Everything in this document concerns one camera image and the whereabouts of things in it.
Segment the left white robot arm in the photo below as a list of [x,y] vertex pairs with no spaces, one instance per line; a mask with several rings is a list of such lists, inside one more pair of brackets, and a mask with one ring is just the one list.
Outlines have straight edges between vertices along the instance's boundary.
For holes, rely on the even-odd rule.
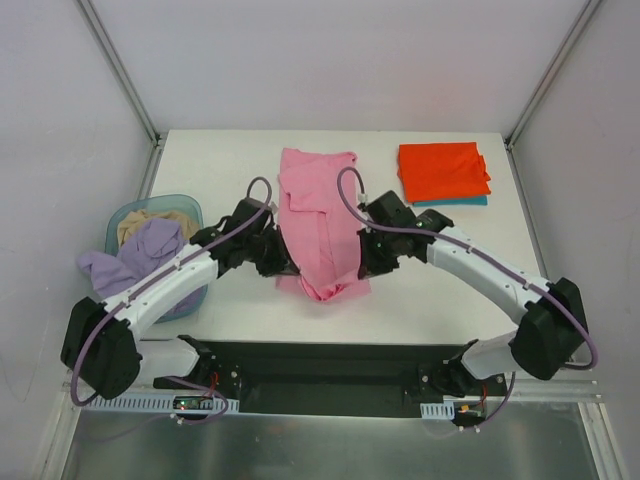
[[104,399],[136,383],[209,388],[213,354],[202,342],[187,334],[170,340],[144,335],[179,301],[245,262],[266,278],[300,273],[272,209],[252,198],[199,230],[174,258],[134,286],[100,302],[77,302],[61,350],[71,386],[84,382]]

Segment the pink t shirt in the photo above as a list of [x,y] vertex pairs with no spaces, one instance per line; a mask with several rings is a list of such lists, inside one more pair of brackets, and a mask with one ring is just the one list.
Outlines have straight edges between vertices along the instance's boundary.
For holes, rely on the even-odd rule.
[[306,296],[318,303],[335,303],[371,293],[367,280],[358,278],[361,223],[344,206],[354,206],[356,180],[339,172],[356,165],[352,152],[320,154],[282,150],[278,224],[300,274],[276,280],[282,292]]

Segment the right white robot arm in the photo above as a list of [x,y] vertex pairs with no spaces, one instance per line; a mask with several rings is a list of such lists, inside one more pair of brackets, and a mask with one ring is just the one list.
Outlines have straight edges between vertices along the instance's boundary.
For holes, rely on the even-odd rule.
[[516,325],[489,340],[472,340],[432,374],[435,387],[455,395],[473,394],[499,373],[524,371],[549,380],[584,344],[588,325],[579,287],[552,282],[502,264],[473,245],[470,237],[440,212],[415,214],[393,191],[358,208],[368,220],[359,230],[360,278],[398,268],[399,257],[415,258],[462,280],[488,298]]

